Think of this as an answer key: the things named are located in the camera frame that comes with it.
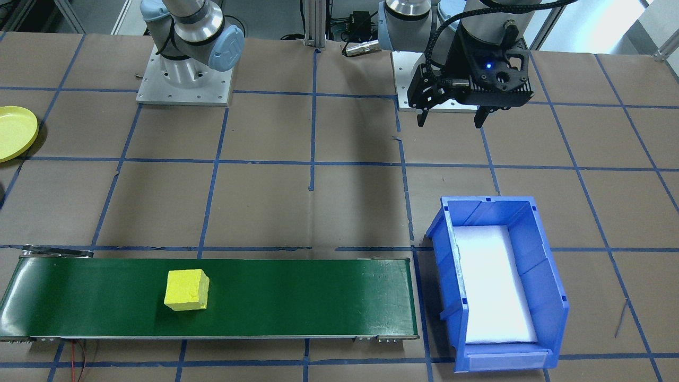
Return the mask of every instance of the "conveyor belt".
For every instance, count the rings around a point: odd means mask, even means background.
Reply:
[[[208,308],[163,305],[167,272],[201,268]],[[21,258],[0,340],[418,337],[408,259]]]

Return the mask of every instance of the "storage bin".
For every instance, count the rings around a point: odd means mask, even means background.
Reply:
[[[479,230],[480,235],[479,232],[470,235],[466,232],[469,229]],[[488,232],[496,232],[493,235],[499,236],[485,237],[484,232],[487,229],[491,230]],[[470,309],[473,313],[478,313],[487,311],[486,308],[493,308],[479,306],[478,303],[475,305],[480,299],[475,300],[474,296],[481,292],[492,299],[495,293],[504,292],[504,287],[496,284],[497,277],[486,277],[480,274],[485,272],[479,272],[478,267],[470,268],[467,270],[473,273],[467,275],[468,279],[476,280],[476,290],[472,294],[472,290],[468,290],[471,285],[465,286],[462,264],[466,262],[462,259],[479,260],[470,257],[477,255],[473,253],[476,245],[485,246],[484,250],[494,252],[494,249],[488,249],[488,243],[501,243],[501,232],[505,232],[507,248],[513,252],[513,256],[509,254],[509,262],[515,267],[513,276],[508,275],[505,278],[512,280],[513,277],[518,293],[523,294],[520,297],[527,305],[523,312],[527,316],[527,325],[534,330],[530,333],[532,341],[497,341],[495,337],[468,341],[468,336],[471,335],[468,330],[476,323],[469,321]],[[441,210],[426,235],[433,240],[439,269],[443,303],[440,318],[446,322],[450,345],[457,351],[455,372],[556,367],[566,328],[568,299],[549,249],[535,200],[530,196],[444,196],[441,198]],[[476,240],[478,243],[458,242],[463,237],[466,241]],[[464,248],[462,257],[460,247]],[[495,254],[490,253],[489,256],[492,259]],[[483,266],[493,271],[500,263],[492,260]],[[499,311],[503,310],[504,305],[500,305]],[[508,312],[508,316],[511,315],[520,313]],[[513,334],[508,333],[507,336],[512,338]]]

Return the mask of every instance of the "yellow block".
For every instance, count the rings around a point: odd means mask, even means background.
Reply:
[[[173,311],[191,311],[208,307],[210,279],[202,269],[169,271],[165,305]]]

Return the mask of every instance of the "metal post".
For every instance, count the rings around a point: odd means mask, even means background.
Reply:
[[[54,0],[54,4],[56,4],[56,7],[59,8],[61,14],[64,16],[64,19],[71,26],[71,28],[73,28],[76,33],[84,35],[85,28],[83,28],[82,23],[75,15],[69,0]]]
[[[566,6],[553,8],[549,12],[549,15],[547,16],[547,19],[545,19],[545,22],[540,28],[540,31],[538,31],[538,34],[535,36],[535,39],[530,44],[529,48],[530,50],[540,50],[540,48],[545,43],[545,40],[547,40],[547,37],[551,33],[552,29],[554,29],[554,26],[556,25],[556,22],[559,20],[559,17],[561,17],[561,15],[564,13],[564,9],[566,9]]]
[[[665,43],[653,54],[655,60],[659,63],[667,60],[667,58],[679,48],[679,29],[677,29],[672,36],[665,41]]]
[[[325,49],[326,0],[306,0],[306,34],[304,44]]]

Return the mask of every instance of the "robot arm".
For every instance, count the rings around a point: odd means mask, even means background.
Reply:
[[[189,58],[216,71],[233,68],[244,35],[211,0],[143,0],[141,13],[158,53],[166,60]]]
[[[420,126],[432,107],[455,99],[479,106],[474,122],[480,128],[490,113],[522,106],[533,95],[523,39],[533,11],[575,1],[441,0],[436,17],[441,25],[434,31],[430,0],[387,0],[380,4],[380,45],[424,51],[408,88]]]

